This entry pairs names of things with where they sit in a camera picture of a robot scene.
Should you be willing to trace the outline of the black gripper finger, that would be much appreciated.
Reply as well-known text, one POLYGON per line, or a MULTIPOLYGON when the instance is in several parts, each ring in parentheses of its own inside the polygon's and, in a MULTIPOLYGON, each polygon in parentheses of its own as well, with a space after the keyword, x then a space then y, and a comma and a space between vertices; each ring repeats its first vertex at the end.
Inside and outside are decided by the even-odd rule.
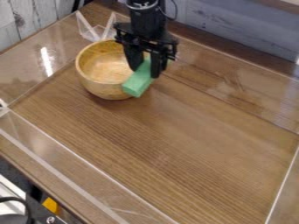
POLYGON ((156 79, 160 76, 162 71, 167 68, 168 54, 167 51, 151 52, 151 77, 156 79))
POLYGON ((130 68, 135 71, 144 62, 144 50, 140 45, 124 44, 126 60, 130 68))

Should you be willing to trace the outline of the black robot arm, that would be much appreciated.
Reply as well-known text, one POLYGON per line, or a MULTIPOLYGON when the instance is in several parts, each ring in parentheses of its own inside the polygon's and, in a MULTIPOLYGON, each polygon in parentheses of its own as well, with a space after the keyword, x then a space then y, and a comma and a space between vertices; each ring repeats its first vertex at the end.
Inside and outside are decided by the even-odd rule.
POLYGON ((166 13, 166 0, 126 0, 128 22, 115 22, 115 40, 123 45, 126 60, 135 71, 150 54, 150 74, 154 79, 175 60, 179 41, 167 30, 167 21, 175 20, 166 13))

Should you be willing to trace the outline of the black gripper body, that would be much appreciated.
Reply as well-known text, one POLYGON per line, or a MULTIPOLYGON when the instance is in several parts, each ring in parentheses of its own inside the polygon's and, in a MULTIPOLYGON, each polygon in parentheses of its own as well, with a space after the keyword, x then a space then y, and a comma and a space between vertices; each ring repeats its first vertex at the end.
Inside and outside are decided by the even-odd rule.
POLYGON ((178 53, 178 38, 166 30, 158 32, 152 37, 138 35, 132 31, 132 25, 124 22, 115 22, 116 42, 123 45, 138 45, 143 47, 144 52, 167 51, 168 60, 175 60, 178 53))

